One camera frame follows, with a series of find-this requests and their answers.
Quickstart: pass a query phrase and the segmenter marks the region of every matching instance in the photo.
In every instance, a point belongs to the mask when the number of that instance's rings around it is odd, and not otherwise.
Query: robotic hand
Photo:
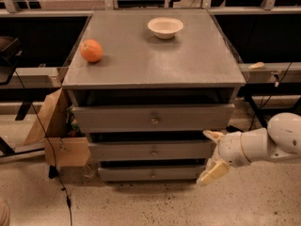
[[[292,113],[275,115],[267,129],[226,135],[213,131],[203,133],[216,143],[216,148],[197,180],[202,185],[225,175],[230,166],[247,166],[254,161],[301,162],[301,117]]]

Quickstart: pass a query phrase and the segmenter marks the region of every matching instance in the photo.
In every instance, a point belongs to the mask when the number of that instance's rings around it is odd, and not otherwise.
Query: power cord
[[[17,77],[18,77],[18,79],[19,79],[19,81],[20,81],[20,83],[21,83],[21,85],[22,85],[24,91],[26,91],[26,87],[25,87],[25,85],[24,85],[24,83],[23,83],[23,81],[22,81],[20,75],[17,73],[17,70],[15,71],[15,73],[17,74]],[[65,187],[65,185],[63,184],[63,182],[62,182],[62,180],[61,180],[61,178],[60,178],[60,176],[59,176],[59,172],[58,172],[57,169],[56,169],[57,164],[56,164],[55,148],[54,148],[53,144],[51,143],[49,137],[47,136],[47,132],[46,132],[46,130],[45,130],[45,128],[44,128],[44,126],[43,126],[43,124],[42,124],[42,122],[41,122],[41,120],[40,120],[40,117],[39,117],[39,115],[38,115],[38,112],[37,112],[37,110],[36,110],[36,108],[34,107],[33,104],[32,104],[32,108],[33,108],[33,110],[34,110],[34,112],[35,112],[35,114],[36,114],[36,116],[37,116],[37,119],[38,119],[38,121],[39,121],[39,123],[40,123],[40,126],[41,126],[41,128],[42,128],[42,130],[43,130],[43,133],[45,134],[45,137],[46,137],[46,139],[47,139],[49,145],[50,145],[51,148],[52,148],[52,151],[53,151],[53,154],[54,154],[54,160],[55,160],[55,165],[54,165],[54,167],[53,167],[53,170],[55,171],[54,176],[57,176],[58,181],[59,181],[60,184],[63,186],[63,188],[62,188],[61,190],[64,191],[64,192],[66,193],[66,203],[67,203],[68,208],[69,208],[70,223],[71,223],[71,226],[72,226],[73,223],[72,223],[72,211],[71,211],[71,198],[70,198],[70,195],[68,194],[67,188]]]
[[[283,81],[284,77],[286,76],[286,74],[288,73],[288,70],[291,68],[292,66],[292,62],[289,64],[288,68],[286,69],[285,73],[283,74],[281,80],[279,81],[279,75],[278,74],[274,74],[274,77],[276,78],[276,83],[275,83],[275,87],[278,88],[278,86],[281,84],[281,82]],[[269,96],[269,98],[263,103],[263,99],[264,99],[264,96],[262,96],[261,98],[261,103],[260,103],[260,106],[259,106],[259,109],[262,109],[269,101],[270,99],[272,98],[272,95]],[[253,114],[253,117],[252,117],[252,121],[251,121],[251,124],[250,124],[250,127],[248,128],[248,131],[250,131],[253,127],[253,124],[254,124],[254,120],[255,120],[255,116],[256,114],[254,113]]]

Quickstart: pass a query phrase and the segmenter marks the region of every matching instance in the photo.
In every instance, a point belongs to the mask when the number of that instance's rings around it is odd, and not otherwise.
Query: orange ball
[[[103,48],[96,40],[84,40],[80,44],[82,57],[88,62],[97,62],[103,56]]]

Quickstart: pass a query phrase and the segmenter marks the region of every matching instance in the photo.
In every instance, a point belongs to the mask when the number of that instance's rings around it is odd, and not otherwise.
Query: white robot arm
[[[212,131],[203,133],[216,143],[213,158],[198,178],[198,183],[204,185],[226,174],[230,166],[247,166],[262,160],[301,162],[301,117],[292,113],[275,115],[267,129],[226,135]]]

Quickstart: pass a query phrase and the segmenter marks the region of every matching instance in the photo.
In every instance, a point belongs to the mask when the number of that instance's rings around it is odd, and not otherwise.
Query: white bowl
[[[163,40],[173,38],[183,27],[180,20],[172,18],[155,18],[148,23],[148,28],[154,35]]]

